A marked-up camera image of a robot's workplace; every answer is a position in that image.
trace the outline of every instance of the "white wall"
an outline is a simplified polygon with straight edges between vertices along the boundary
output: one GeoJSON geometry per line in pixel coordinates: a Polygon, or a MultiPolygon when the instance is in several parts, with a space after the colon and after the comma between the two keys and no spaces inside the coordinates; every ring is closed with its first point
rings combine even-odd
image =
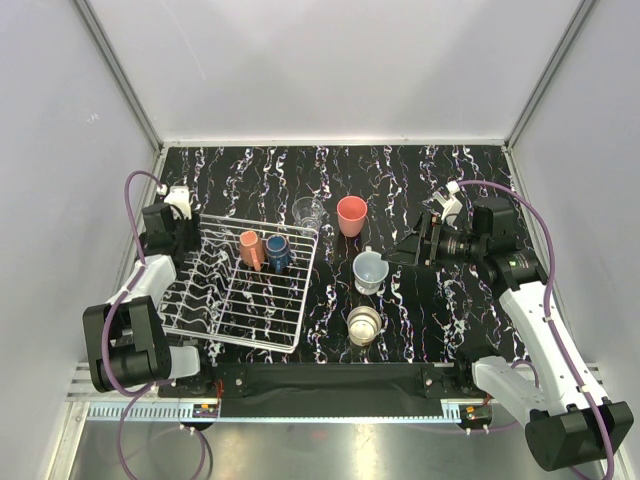
{"type": "MultiPolygon", "coordinates": [[[[584,356],[640,418],[640,3],[599,2],[515,148],[584,356]]],[[[626,441],[640,471],[640,427],[626,441]]]]}
{"type": "Polygon", "coordinates": [[[152,152],[69,0],[0,2],[0,65],[0,476],[22,480],[43,478],[82,312],[125,248],[123,181],[152,152]]]}
{"type": "Polygon", "coordinates": [[[578,0],[91,0],[165,140],[503,139],[578,0]]]}

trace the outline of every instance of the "tabletop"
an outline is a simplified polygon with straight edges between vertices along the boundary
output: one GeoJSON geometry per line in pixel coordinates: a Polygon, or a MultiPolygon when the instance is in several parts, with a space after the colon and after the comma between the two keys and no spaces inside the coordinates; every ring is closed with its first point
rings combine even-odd
{"type": "MultiPolygon", "coordinates": [[[[360,295],[353,286],[355,255],[366,246],[382,252],[400,241],[427,210],[433,192],[454,179],[512,186],[499,146],[171,147],[162,181],[188,186],[197,212],[293,225],[291,207],[307,196],[320,200],[327,212],[294,353],[209,342],[212,360],[446,362],[460,347],[485,344],[508,361],[525,357],[517,332],[473,266],[392,264],[376,294],[360,295]],[[355,239],[338,229],[336,206],[347,195],[357,195],[368,205],[364,228],[355,239]],[[366,348],[353,345],[347,333],[347,316],[359,305],[374,307],[383,322],[366,348]]],[[[496,192],[473,187],[459,195],[463,223],[468,222],[472,201],[487,195],[496,192]]],[[[524,217],[516,208],[518,246],[531,248],[524,217]]]]}

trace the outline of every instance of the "cable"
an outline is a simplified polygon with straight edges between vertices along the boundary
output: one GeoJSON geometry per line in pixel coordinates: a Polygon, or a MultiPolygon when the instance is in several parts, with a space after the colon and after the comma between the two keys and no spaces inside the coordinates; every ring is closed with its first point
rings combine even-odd
{"type": "MultiPolygon", "coordinates": [[[[157,385],[163,385],[163,384],[167,384],[170,383],[170,380],[165,380],[163,382],[157,382],[157,385]]],[[[138,480],[138,477],[136,477],[133,472],[131,471],[131,469],[129,468],[129,466],[127,465],[127,460],[124,456],[124,453],[122,452],[122,430],[124,428],[124,422],[125,419],[127,418],[127,415],[129,415],[129,412],[131,411],[131,409],[133,408],[133,405],[143,396],[145,395],[149,390],[151,390],[151,387],[153,386],[152,383],[149,383],[147,385],[145,385],[144,387],[142,387],[142,389],[140,389],[138,391],[138,394],[136,394],[131,401],[129,402],[129,404],[127,405],[127,407],[124,409],[124,412],[122,412],[122,415],[120,416],[120,421],[118,422],[118,434],[117,434],[117,440],[116,440],[116,451],[118,453],[118,459],[120,460],[120,465],[122,465],[122,469],[124,470],[124,472],[127,474],[127,476],[131,479],[131,480],[138,480]]],[[[204,467],[204,459],[207,455],[207,450],[211,451],[211,446],[208,446],[207,439],[204,437],[204,435],[202,435],[201,432],[199,432],[198,430],[196,430],[195,428],[191,427],[189,429],[189,431],[192,434],[196,434],[196,436],[198,437],[198,440],[200,440],[200,447],[201,447],[201,455],[200,455],[200,462],[198,463],[198,468],[196,468],[195,473],[191,476],[191,480],[195,480],[198,475],[200,475],[200,472],[202,472],[202,468],[204,467]]]]}
{"type": "MultiPolygon", "coordinates": [[[[584,387],[585,382],[583,381],[582,376],[578,371],[578,368],[573,363],[573,360],[571,359],[571,355],[567,351],[567,347],[562,341],[562,337],[560,336],[560,332],[558,332],[558,328],[555,325],[555,321],[551,319],[551,293],[553,292],[553,283],[556,278],[556,256],[553,249],[553,242],[551,241],[551,234],[549,233],[549,228],[547,227],[547,224],[544,222],[544,220],[542,219],[542,216],[538,213],[538,211],[535,208],[533,208],[533,206],[527,200],[525,200],[522,196],[518,195],[511,189],[503,185],[500,185],[499,183],[487,182],[484,180],[463,180],[458,182],[459,187],[463,187],[466,185],[480,185],[485,187],[492,187],[492,188],[495,188],[496,190],[505,192],[506,194],[511,195],[513,198],[518,200],[518,202],[520,202],[521,205],[524,205],[525,207],[527,207],[527,209],[536,218],[536,220],[538,220],[538,223],[540,224],[540,227],[542,228],[542,231],[544,233],[544,238],[547,242],[547,249],[549,251],[549,280],[547,281],[547,285],[545,286],[545,289],[544,289],[544,297],[542,302],[543,308],[544,308],[544,315],[546,317],[547,324],[551,329],[551,334],[553,335],[553,338],[556,344],[558,345],[558,349],[560,350],[560,353],[562,354],[564,361],[569,367],[569,370],[571,370],[571,374],[573,375],[573,378],[575,379],[576,383],[580,387],[584,387]]],[[[598,429],[600,430],[600,435],[602,436],[602,442],[604,444],[604,450],[607,456],[607,471],[602,480],[611,480],[613,478],[613,472],[615,469],[611,438],[609,437],[609,432],[607,431],[607,426],[604,423],[604,418],[602,418],[602,414],[600,413],[600,410],[598,409],[598,406],[596,405],[596,402],[593,399],[593,396],[589,392],[583,392],[583,394],[587,400],[587,403],[589,404],[589,407],[593,411],[593,415],[598,424],[598,429]]],[[[580,477],[581,479],[590,480],[589,477],[583,475],[575,468],[571,467],[571,470],[576,475],[578,475],[578,477],[580,477]]]]}
{"type": "Polygon", "coordinates": [[[176,207],[172,203],[169,204],[169,207],[171,208],[171,210],[173,210],[178,214],[178,216],[180,217],[180,220],[184,220],[184,213],[182,213],[182,210],[180,210],[178,207],[176,207]]]}
{"type": "Polygon", "coordinates": [[[140,393],[142,391],[142,389],[137,390],[135,392],[131,392],[129,390],[126,390],[120,384],[120,382],[116,378],[115,374],[113,373],[113,369],[111,368],[111,362],[109,361],[109,332],[111,331],[111,324],[113,323],[113,318],[115,317],[115,314],[116,314],[116,311],[118,310],[118,307],[124,301],[124,299],[127,298],[127,295],[129,294],[129,292],[131,290],[133,290],[133,288],[136,286],[136,284],[138,283],[138,281],[140,280],[140,278],[144,274],[144,271],[145,271],[145,269],[147,267],[147,262],[146,262],[146,259],[144,257],[144,251],[142,249],[142,242],[140,241],[140,235],[138,235],[138,229],[136,228],[136,220],[135,220],[135,217],[133,215],[133,210],[131,209],[131,198],[130,198],[130,195],[129,195],[129,189],[130,189],[130,186],[131,186],[131,181],[137,175],[145,175],[145,176],[151,178],[154,182],[156,182],[156,185],[159,188],[162,187],[162,183],[160,183],[160,180],[158,179],[158,177],[156,177],[152,173],[145,172],[144,170],[135,170],[135,171],[131,172],[129,174],[129,176],[127,177],[127,180],[124,182],[124,205],[125,205],[125,208],[127,210],[127,216],[129,217],[129,225],[131,226],[131,233],[133,235],[133,242],[135,243],[136,249],[138,250],[138,258],[140,260],[140,263],[142,264],[142,268],[140,268],[140,270],[138,270],[138,272],[133,277],[131,282],[129,282],[129,284],[125,287],[125,290],[122,291],[120,293],[120,295],[118,295],[118,297],[116,298],[115,302],[113,302],[113,305],[111,305],[111,308],[109,309],[109,312],[107,312],[107,317],[105,319],[104,327],[102,329],[102,339],[101,339],[101,343],[100,343],[101,353],[102,353],[102,361],[103,361],[103,364],[104,364],[105,372],[107,374],[107,378],[109,379],[109,382],[111,383],[111,386],[113,386],[113,388],[115,390],[117,390],[121,395],[124,395],[125,397],[133,397],[133,396],[137,395],[138,393],[140,393]]]}
{"type": "MultiPolygon", "coordinates": [[[[133,452],[128,453],[127,455],[125,455],[125,460],[131,460],[133,457],[137,456],[138,454],[140,454],[141,452],[143,452],[144,450],[147,450],[151,444],[153,442],[155,442],[156,440],[158,440],[161,437],[164,437],[165,435],[171,434],[171,433],[175,433],[176,431],[180,430],[180,428],[178,427],[169,427],[166,428],[158,433],[156,433],[155,435],[153,435],[151,438],[149,438],[147,440],[147,443],[145,445],[142,445],[141,447],[138,447],[137,449],[135,449],[133,452]]],[[[115,467],[116,465],[121,465],[120,464],[120,459],[116,459],[115,462],[112,462],[111,459],[107,458],[102,451],[104,450],[103,447],[101,447],[100,445],[103,444],[103,441],[100,441],[99,439],[97,440],[98,445],[96,445],[97,451],[98,451],[98,455],[100,456],[100,458],[102,459],[102,461],[111,466],[111,467],[115,467]]],[[[209,444],[209,442],[207,441],[205,444],[205,447],[207,448],[207,454],[209,455],[209,466],[207,467],[207,475],[205,478],[211,478],[211,475],[213,474],[213,451],[211,450],[211,445],[209,444]]]]}
{"type": "Polygon", "coordinates": [[[217,412],[215,413],[205,413],[205,412],[201,412],[198,414],[195,414],[197,416],[197,418],[212,418],[212,419],[217,419],[219,418],[219,414],[220,414],[220,402],[222,401],[222,394],[224,393],[224,384],[222,383],[222,380],[218,379],[214,382],[214,386],[216,387],[216,406],[217,406],[217,412]]]}
{"type": "Polygon", "coordinates": [[[536,367],[533,366],[533,363],[527,362],[526,360],[516,360],[511,364],[511,368],[519,367],[520,365],[526,365],[533,372],[533,381],[536,384],[536,388],[540,388],[540,377],[538,376],[538,371],[536,367]]]}
{"type": "Polygon", "coordinates": [[[162,183],[158,177],[154,174],[145,172],[144,170],[136,170],[131,172],[127,177],[127,180],[124,182],[124,206],[127,209],[127,216],[129,217],[129,224],[131,225],[131,232],[133,233],[133,241],[136,244],[136,250],[138,250],[138,258],[140,259],[140,263],[146,265],[146,261],[144,258],[144,251],[142,250],[142,242],[140,242],[140,236],[138,235],[138,229],[136,228],[136,219],[133,215],[133,209],[131,208],[131,199],[129,196],[129,187],[131,186],[131,180],[133,180],[136,175],[144,175],[149,177],[151,180],[156,182],[158,188],[162,188],[162,183]]]}
{"type": "MultiPolygon", "coordinates": [[[[144,251],[142,249],[142,242],[140,241],[140,235],[138,234],[138,230],[136,228],[135,217],[133,215],[133,210],[131,208],[131,199],[129,198],[129,187],[131,186],[131,181],[137,175],[145,175],[145,176],[151,178],[154,182],[156,182],[156,184],[158,185],[159,188],[162,188],[162,183],[160,183],[160,180],[155,175],[153,175],[153,174],[151,174],[149,172],[145,172],[144,170],[136,170],[134,172],[131,172],[129,174],[129,176],[127,177],[127,180],[125,181],[125,184],[124,184],[124,204],[125,204],[125,208],[127,210],[127,216],[129,217],[129,225],[131,226],[131,233],[133,235],[133,241],[134,241],[134,243],[136,245],[136,249],[138,250],[138,259],[140,260],[140,263],[142,264],[142,268],[140,268],[138,270],[138,272],[133,276],[133,278],[131,279],[129,284],[127,284],[125,289],[120,293],[120,295],[118,295],[116,300],[111,305],[111,308],[109,309],[109,312],[107,313],[107,317],[106,317],[105,322],[104,322],[104,327],[102,329],[102,338],[101,338],[101,345],[100,345],[101,353],[102,353],[102,361],[103,361],[103,364],[104,364],[104,367],[105,367],[105,372],[107,374],[107,378],[109,379],[109,382],[111,383],[113,388],[116,389],[122,395],[124,395],[126,397],[132,397],[131,401],[129,402],[127,407],[124,409],[124,412],[122,412],[122,416],[120,417],[120,421],[118,422],[118,435],[117,435],[117,440],[116,440],[116,450],[117,450],[117,453],[118,453],[118,460],[120,461],[120,465],[122,466],[122,469],[125,471],[125,473],[127,474],[127,476],[131,480],[137,480],[137,477],[129,469],[129,466],[127,465],[126,458],[125,458],[125,456],[124,456],[124,454],[122,452],[122,430],[124,428],[125,419],[126,419],[127,415],[129,414],[129,412],[131,411],[131,408],[133,408],[133,405],[143,395],[145,395],[149,390],[151,390],[151,387],[153,386],[153,383],[149,383],[149,384],[141,387],[139,390],[137,390],[135,392],[131,392],[129,390],[126,390],[120,384],[120,382],[116,378],[115,374],[113,373],[113,369],[111,368],[111,362],[109,360],[109,332],[111,330],[111,324],[113,323],[113,319],[115,317],[115,312],[118,310],[118,307],[124,301],[124,299],[127,298],[127,295],[129,294],[129,292],[131,290],[133,290],[133,288],[136,286],[136,284],[138,283],[138,281],[140,280],[140,278],[144,274],[144,271],[147,268],[146,259],[144,257],[144,251]]],[[[163,380],[161,382],[157,382],[156,384],[157,385],[164,385],[164,384],[169,384],[171,382],[172,382],[171,380],[163,380]]],[[[190,432],[192,434],[193,433],[196,434],[196,436],[200,440],[200,446],[201,446],[200,462],[198,464],[198,468],[196,469],[195,474],[191,477],[191,480],[195,480],[198,477],[198,475],[200,475],[200,472],[202,471],[202,468],[204,466],[204,460],[205,460],[205,456],[206,456],[206,452],[207,451],[210,453],[210,458],[211,458],[210,473],[209,473],[209,476],[210,476],[211,475],[211,470],[213,469],[213,454],[211,453],[211,446],[209,445],[209,443],[207,442],[207,439],[204,437],[204,435],[201,432],[199,432],[198,430],[196,430],[193,427],[190,429],[190,432]]]]}

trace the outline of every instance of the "white plastic bracket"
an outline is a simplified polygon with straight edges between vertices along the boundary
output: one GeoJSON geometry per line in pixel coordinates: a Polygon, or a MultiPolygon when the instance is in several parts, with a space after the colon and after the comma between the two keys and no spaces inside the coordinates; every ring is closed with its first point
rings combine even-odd
{"type": "MultiPolygon", "coordinates": [[[[573,378],[558,345],[544,320],[542,297],[545,286],[541,282],[521,285],[520,289],[507,290],[500,296],[500,305],[513,322],[516,330],[527,347],[533,365],[540,377],[540,386],[544,392],[547,410],[550,415],[567,413],[569,405],[576,405],[580,410],[589,408],[586,398],[573,378]]],[[[551,320],[554,321],[569,355],[576,365],[582,380],[593,395],[597,405],[607,396],[604,388],[593,377],[589,368],[580,356],[573,339],[565,327],[553,298],[551,299],[551,320]]]]}
{"type": "Polygon", "coordinates": [[[151,295],[153,304],[156,307],[160,304],[164,292],[176,280],[176,267],[173,265],[173,260],[169,255],[153,255],[147,257],[146,262],[146,269],[133,290],[129,291],[127,286],[133,281],[138,271],[145,268],[140,260],[135,263],[133,272],[131,272],[122,288],[107,300],[107,303],[113,305],[120,294],[126,292],[127,296],[122,303],[130,302],[134,298],[151,295]]]}
{"type": "Polygon", "coordinates": [[[442,219],[448,225],[453,225],[456,217],[462,210],[462,203],[456,198],[456,193],[460,191],[460,187],[456,182],[447,183],[447,189],[449,190],[449,196],[443,197],[440,192],[433,194],[433,198],[442,205],[442,219]]]}
{"type": "Polygon", "coordinates": [[[196,347],[174,347],[171,351],[171,374],[169,378],[191,377],[200,373],[200,356],[196,347]]]}
{"type": "Polygon", "coordinates": [[[529,380],[502,357],[484,357],[473,364],[474,383],[497,399],[523,427],[533,409],[547,410],[546,400],[529,380]]]}
{"type": "Polygon", "coordinates": [[[177,207],[184,215],[184,218],[191,220],[191,202],[189,199],[189,187],[171,187],[169,195],[164,199],[164,203],[177,207]]]}

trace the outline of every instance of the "pink cup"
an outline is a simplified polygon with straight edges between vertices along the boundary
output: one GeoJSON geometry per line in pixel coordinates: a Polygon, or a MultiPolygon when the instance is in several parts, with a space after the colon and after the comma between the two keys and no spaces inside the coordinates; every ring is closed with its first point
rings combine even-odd
{"type": "Polygon", "coordinates": [[[367,218],[367,202],[360,197],[344,197],[338,202],[338,225],[345,237],[355,237],[367,218]]]}

